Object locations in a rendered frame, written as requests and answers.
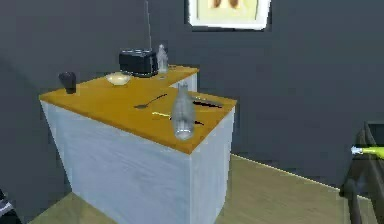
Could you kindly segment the large clear glass bottle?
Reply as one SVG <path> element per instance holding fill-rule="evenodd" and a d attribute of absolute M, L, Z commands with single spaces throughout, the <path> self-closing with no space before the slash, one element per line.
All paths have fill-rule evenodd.
<path fill-rule="evenodd" d="M 173 103 L 171 120 L 173 132 L 177 139 L 185 141 L 193 136 L 195 109 L 186 82 L 178 84 L 178 92 Z"/>

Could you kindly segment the black knife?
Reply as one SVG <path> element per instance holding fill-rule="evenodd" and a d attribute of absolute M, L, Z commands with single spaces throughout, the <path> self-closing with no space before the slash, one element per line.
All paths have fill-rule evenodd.
<path fill-rule="evenodd" d="M 208 107 L 217 107 L 221 108 L 222 104 L 216 101 L 210 101 L 204 98 L 200 98 L 198 96 L 192 96 L 192 101 L 196 105 L 208 106 Z"/>

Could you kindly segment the dark spoon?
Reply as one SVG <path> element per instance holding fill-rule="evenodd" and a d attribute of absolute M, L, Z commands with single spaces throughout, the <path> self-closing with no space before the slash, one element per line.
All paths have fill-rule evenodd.
<path fill-rule="evenodd" d="M 136 109 L 144 109 L 144 108 L 147 108 L 152 102 L 164 97 L 164 96 L 167 96 L 168 94 L 162 94 L 160 96 L 157 96 L 156 98 L 150 100 L 149 102 L 145 103 L 145 104 L 139 104 L 139 105 L 135 105 L 134 108 Z"/>

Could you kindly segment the small clear glass bottle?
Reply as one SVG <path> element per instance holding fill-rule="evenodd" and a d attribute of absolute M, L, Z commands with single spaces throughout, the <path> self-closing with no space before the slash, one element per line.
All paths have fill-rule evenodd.
<path fill-rule="evenodd" d="M 168 72 L 168 56 L 165 51 L 163 44 L 159 45 L 159 50 L 157 53 L 157 63 L 158 63 L 158 72 L 167 73 Z"/>

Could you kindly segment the black toaster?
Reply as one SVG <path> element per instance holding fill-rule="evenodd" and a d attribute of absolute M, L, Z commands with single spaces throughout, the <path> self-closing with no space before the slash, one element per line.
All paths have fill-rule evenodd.
<path fill-rule="evenodd" d="M 158 73 L 156 53 L 146 49 L 126 49 L 119 52 L 119 66 L 123 73 L 149 78 Z"/>

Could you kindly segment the white counter with orange top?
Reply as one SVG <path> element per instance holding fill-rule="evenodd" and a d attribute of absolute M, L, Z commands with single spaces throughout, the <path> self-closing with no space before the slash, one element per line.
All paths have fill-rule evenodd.
<path fill-rule="evenodd" d="M 236 102 L 209 95 L 221 108 L 197 106 L 194 135 L 175 138 L 176 86 L 197 90 L 195 68 L 132 78 L 115 86 L 100 77 L 40 95 L 72 191 L 117 224 L 215 224 L 226 197 Z M 168 94 L 147 108 L 135 105 Z"/>

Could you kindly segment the pale yellow bowl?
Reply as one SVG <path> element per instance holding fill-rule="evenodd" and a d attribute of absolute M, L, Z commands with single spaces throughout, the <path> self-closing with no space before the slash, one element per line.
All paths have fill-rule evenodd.
<path fill-rule="evenodd" d="M 115 86 L 122 86 L 127 84 L 130 81 L 130 76 L 125 75 L 121 72 L 114 72 L 114 73 L 107 74 L 105 78 L 109 83 Z"/>

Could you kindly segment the white framed picture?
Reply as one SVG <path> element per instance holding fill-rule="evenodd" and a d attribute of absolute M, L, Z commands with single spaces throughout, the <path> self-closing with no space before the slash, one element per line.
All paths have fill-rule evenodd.
<path fill-rule="evenodd" d="M 269 24 L 271 0 L 183 0 L 185 23 L 194 30 L 261 31 Z"/>

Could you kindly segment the black cup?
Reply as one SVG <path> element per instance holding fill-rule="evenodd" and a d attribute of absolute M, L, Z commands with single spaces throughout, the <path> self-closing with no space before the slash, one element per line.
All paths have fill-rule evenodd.
<path fill-rule="evenodd" d="M 74 72 L 62 72 L 58 75 L 58 78 L 67 94 L 76 92 L 76 74 Z"/>

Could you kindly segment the yellow green spray bottle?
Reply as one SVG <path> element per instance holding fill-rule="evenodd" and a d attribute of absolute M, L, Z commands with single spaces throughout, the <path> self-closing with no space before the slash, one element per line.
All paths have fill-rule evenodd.
<path fill-rule="evenodd" d="M 372 154 L 384 159 L 384 147 L 356 147 L 351 148 L 352 154 Z"/>

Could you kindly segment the dark table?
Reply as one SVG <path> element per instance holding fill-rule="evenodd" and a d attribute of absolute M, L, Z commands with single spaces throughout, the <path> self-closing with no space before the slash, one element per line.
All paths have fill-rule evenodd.
<path fill-rule="evenodd" d="M 366 121 L 357 133 L 354 145 L 357 148 L 384 147 L 384 121 Z M 351 224 L 362 224 L 357 198 L 357 185 L 361 178 L 365 180 L 376 221 L 384 224 L 384 159 L 372 154 L 354 153 L 352 156 L 339 192 L 340 197 L 348 200 Z"/>

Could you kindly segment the black striped object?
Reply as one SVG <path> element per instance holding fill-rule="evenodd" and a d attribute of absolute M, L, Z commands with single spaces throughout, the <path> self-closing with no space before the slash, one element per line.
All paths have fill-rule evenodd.
<path fill-rule="evenodd" d="M 22 224 L 13 205 L 0 189 L 0 224 Z"/>

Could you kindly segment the yellow handled utensil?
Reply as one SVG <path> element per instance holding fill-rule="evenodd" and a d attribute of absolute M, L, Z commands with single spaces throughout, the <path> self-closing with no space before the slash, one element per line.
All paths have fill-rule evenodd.
<path fill-rule="evenodd" d="M 158 116 L 166 117 L 167 119 L 172 120 L 172 116 L 169 115 L 169 114 L 164 114 L 164 113 L 160 113 L 160 112 L 152 112 L 151 114 L 152 115 L 158 115 Z M 197 120 L 194 121 L 194 124 L 196 124 L 196 125 L 204 125 L 204 123 L 202 123 L 200 121 L 197 121 Z"/>

